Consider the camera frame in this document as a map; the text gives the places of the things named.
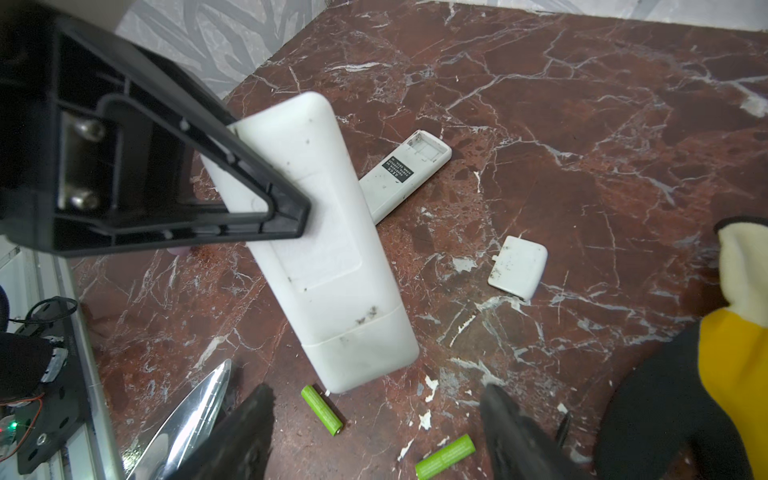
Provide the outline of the white battery cover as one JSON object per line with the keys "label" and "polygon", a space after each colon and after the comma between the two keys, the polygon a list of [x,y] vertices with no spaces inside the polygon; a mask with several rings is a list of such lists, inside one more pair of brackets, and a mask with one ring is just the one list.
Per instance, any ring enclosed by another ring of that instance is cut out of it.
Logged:
{"label": "white battery cover", "polygon": [[547,259],[548,250],[543,245],[507,236],[493,257],[488,284],[528,302],[541,281]]}

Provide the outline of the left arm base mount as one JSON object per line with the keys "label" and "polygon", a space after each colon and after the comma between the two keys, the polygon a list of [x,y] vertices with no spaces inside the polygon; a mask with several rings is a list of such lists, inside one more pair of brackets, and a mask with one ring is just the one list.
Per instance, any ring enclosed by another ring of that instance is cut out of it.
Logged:
{"label": "left arm base mount", "polygon": [[1,302],[1,460],[20,475],[48,462],[90,413],[75,332],[76,300],[55,296],[20,319]]}

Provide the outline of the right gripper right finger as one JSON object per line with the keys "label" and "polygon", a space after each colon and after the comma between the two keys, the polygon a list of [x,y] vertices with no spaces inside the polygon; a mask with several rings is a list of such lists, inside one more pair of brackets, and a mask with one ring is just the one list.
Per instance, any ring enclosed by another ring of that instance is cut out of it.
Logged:
{"label": "right gripper right finger", "polygon": [[496,384],[488,384],[480,402],[486,448],[496,479],[588,479],[590,475],[563,451],[571,415],[555,436],[548,435]]}

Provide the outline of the green AA battery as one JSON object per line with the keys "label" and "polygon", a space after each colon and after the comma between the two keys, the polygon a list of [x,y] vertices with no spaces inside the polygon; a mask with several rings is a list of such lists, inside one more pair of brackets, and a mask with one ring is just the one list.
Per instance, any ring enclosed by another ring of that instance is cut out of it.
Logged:
{"label": "green AA battery", "polygon": [[331,436],[340,433],[343,429],[343,422],[312,385],[305,386],[301,390],[301,396]]}
{"label": "green AA battery", "polygon": [[417,463],[415,466],[417,479],[431,479],[472,455],[475,451],[476,448],[471,437],[465,434]]}

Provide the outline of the white green-screen remote control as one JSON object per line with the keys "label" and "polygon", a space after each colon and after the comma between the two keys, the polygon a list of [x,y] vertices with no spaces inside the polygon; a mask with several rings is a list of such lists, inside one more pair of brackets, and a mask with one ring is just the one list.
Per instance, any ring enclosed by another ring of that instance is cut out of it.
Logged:
{"label": "white green-screen remote control", "polygon": [[419,344],[330,102],[306,92],[230,125],[312,203],[301,237],[248,243],[320,383],[339,394]]}

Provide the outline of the metal trowel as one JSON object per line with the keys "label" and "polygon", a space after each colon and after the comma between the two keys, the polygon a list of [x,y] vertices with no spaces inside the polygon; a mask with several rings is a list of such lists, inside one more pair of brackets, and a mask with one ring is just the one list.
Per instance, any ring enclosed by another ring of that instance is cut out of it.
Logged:
{"label": "metal trowel", "polygon": [[211,434],[232,371],[227,359],[175,408],[155,434],[128,479],[169,479]]}

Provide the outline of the yellow black work glove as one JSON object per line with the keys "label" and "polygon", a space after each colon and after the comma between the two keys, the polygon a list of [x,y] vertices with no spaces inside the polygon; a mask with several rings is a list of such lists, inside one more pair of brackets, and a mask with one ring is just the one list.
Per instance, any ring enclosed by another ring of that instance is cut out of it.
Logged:
{"label": "yellow black work glove", "polygon": [[601,479],[659,479],[685,446],[706,479],[767,476],[767,221],[725,218],[727,304],[680,332],[619,385],[601,421]]}

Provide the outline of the red white remote control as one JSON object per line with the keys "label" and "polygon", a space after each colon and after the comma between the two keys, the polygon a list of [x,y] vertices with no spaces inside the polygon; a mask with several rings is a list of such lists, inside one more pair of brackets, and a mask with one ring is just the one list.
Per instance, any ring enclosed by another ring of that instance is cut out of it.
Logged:
{"label": "red white remote control", "polygon": [[359,181],[375,225],[392,213],[452,157],[436,136],[417,130]]}

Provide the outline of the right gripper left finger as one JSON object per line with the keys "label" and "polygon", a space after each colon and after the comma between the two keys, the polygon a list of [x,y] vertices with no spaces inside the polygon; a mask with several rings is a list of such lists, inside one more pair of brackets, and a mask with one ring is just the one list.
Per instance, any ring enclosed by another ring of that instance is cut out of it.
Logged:
{"label": "right gripper left finger", "polygon": [[274,406],[273,389],[258,385],[169,479],[264,479]]}

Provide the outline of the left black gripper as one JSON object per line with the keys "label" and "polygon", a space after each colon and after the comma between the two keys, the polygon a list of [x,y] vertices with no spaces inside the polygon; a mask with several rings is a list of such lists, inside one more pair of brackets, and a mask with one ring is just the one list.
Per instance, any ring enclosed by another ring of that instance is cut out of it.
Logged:
{"label": "left black gripper", "polygon": [[[311,201],[184,68],[40,1],[1,5],[1,231],[63,257],[295,239]],[[197,205],[192,154],[267,204]]]}

